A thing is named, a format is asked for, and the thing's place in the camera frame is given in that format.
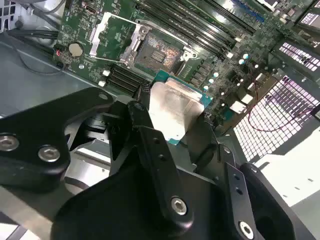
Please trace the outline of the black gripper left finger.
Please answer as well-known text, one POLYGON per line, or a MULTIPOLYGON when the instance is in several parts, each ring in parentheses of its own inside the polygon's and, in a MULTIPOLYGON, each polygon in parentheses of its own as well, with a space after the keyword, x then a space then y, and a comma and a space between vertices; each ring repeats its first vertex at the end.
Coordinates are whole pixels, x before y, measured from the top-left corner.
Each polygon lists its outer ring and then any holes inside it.
POLYGON ((175 179, 178 174, 163 134, 140 102, 114 101, 96 87, 2 118, 0 183, 36 193, 55 190, 70 166, 71 151, 89 141, 85 130, 92 117, 106 124, 114 174, 140 163, 151 176, 161 213, 172 220, 167 198, 179 187, 168 189, 164 174, 175 179))

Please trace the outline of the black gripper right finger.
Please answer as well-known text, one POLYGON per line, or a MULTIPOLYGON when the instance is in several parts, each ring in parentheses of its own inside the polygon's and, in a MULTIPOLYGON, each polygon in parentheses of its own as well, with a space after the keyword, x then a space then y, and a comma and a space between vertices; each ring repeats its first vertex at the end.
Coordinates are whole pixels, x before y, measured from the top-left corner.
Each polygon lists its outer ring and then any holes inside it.
POLYGON ((219 240, 313 240, 315 237, 253 164, 236 163, 204 113, 189 129, 195 173, 216 189, 214 231, 219 240))

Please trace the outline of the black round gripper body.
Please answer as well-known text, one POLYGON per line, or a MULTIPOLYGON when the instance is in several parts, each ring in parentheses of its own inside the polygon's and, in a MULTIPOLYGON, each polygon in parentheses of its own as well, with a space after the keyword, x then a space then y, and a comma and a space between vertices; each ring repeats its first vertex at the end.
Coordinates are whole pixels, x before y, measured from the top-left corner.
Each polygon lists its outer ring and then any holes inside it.
POLYGON ((214 178, 173 167, 168 173, 168 214, 162 214, 150 174, 138 162, 77 194, 58 212, 56 240, 234 240, 238 223, 242 173, 219 150, 209 163, 214 178))

